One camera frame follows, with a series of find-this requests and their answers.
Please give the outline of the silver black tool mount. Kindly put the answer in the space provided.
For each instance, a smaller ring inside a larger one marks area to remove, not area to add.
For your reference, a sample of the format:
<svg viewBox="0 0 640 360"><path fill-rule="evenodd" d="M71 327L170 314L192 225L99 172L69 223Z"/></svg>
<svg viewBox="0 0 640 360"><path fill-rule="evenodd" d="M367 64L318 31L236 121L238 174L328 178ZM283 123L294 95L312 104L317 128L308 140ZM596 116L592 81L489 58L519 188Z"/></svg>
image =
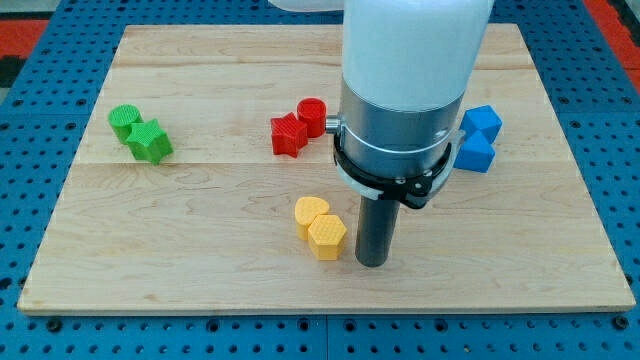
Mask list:
<svg viewBox="0 0 640 360"><path fill-rule="evenodd" d="M456 98L426 111L375 105L341 84L334 162L339 176L369 200L421 209L444 186L463 142Z"/></svg>

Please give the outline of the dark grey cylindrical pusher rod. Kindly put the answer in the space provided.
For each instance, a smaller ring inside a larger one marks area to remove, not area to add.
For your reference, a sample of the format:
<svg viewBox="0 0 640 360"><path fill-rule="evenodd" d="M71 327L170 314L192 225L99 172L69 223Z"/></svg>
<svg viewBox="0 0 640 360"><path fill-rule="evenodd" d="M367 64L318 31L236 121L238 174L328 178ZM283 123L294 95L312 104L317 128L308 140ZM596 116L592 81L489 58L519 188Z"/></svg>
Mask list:
<svg viewBox="0 0 640 360"><path fill-rule="evenodd" d="M389 255L400 203L362 197L355 256L366 267L383 265Z"/></svg>

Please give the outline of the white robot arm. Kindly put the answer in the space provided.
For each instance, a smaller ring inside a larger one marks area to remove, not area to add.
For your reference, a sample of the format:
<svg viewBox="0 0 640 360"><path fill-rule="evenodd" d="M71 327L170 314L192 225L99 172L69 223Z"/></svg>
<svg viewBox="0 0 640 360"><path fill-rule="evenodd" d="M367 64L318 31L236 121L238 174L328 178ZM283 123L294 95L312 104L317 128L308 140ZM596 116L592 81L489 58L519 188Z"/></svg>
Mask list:
<svg viewBox="0 0 640 360"><path fill-rule="evenodd" d="M398 209L423 208L464 141L456 117L492 0L270 0L343 14L341 94L326 120L340 177L361 196L355 256L389 255Z"/></svg>

